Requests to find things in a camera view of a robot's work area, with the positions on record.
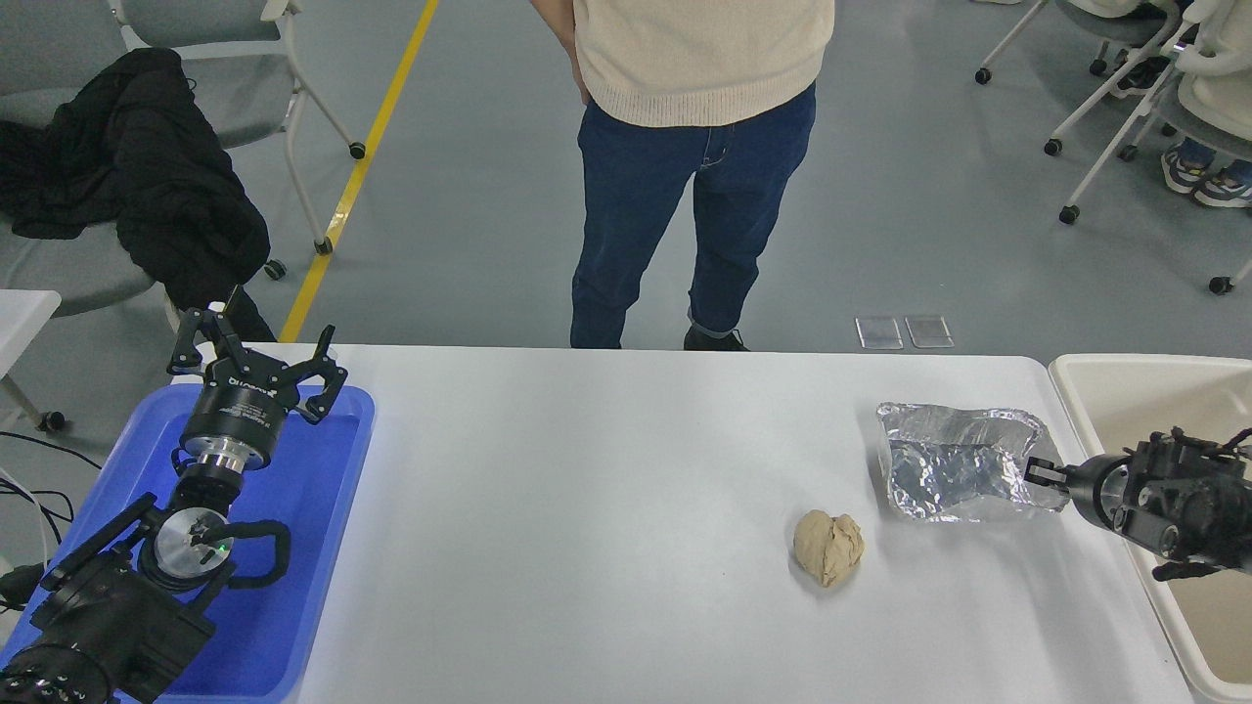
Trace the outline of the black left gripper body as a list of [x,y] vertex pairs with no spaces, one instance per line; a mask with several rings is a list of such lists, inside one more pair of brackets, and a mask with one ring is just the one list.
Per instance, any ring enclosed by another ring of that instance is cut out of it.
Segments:
[[219,358],[207,365],[202,396],[180,436],[189,453],[205,452],[217,441],[245,446],[245,458],[269,458],[279,441],[287,415],[295,406],[295,387],[278,386],[270,365],[239,365]]

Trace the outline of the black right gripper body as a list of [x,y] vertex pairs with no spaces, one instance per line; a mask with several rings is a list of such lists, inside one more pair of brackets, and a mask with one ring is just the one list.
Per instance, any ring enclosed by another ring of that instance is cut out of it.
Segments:
[[1064,467],[1070,504],[1093,525],[1113,525],[1117,509],[1117,455],[1099,455]]

